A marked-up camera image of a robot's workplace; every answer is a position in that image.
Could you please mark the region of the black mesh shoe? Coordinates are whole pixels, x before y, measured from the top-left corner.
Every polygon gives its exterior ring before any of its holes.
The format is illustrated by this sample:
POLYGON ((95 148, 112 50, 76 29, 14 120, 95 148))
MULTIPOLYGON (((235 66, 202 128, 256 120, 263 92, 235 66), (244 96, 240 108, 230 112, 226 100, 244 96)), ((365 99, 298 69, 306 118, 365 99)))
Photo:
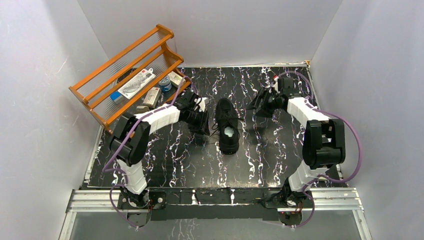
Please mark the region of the black mesh shoe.
POLYGON ((219 149, 224 155, 235 154, 239 147, 239 121, 241 119, 228 98, 221 98, 215 108, 215 121, 219 132, 219 149))

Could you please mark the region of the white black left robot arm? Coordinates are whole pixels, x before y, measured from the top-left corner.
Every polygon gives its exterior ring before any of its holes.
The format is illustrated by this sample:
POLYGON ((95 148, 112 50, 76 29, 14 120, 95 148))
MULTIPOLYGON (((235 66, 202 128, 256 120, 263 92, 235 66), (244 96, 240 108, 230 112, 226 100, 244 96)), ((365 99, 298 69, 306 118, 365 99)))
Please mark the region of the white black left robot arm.
POLYGON ((150 201, 148 183, 142 167, 150 135, 178 122, 187 124, 190 132, 209 135, 209 99, 192 90, 183 92, 170 104, 141 114, 125 113, 109 139, 111 160, 124 177, 121 192, 133 207, 144 208, 150 201))

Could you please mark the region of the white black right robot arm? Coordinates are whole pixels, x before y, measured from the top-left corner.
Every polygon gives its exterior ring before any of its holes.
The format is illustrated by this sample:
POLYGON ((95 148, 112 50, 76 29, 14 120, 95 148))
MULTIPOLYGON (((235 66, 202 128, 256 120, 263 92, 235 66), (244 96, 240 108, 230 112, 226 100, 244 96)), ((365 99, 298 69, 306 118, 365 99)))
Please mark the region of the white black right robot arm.
POLYGON ((247 109, 264 118, 271 118, 275 110, 281 109, 304 128, 303 159, 299 167, 285 180, 280 192, 266 197, 266 201, 280 201, 295 207, 307 198, 306 192, 313 181, 344 162, 345 126, 342 120, 319 112, 289 78, 275 77, 274 81, 272 86, 259 90, 247 109))

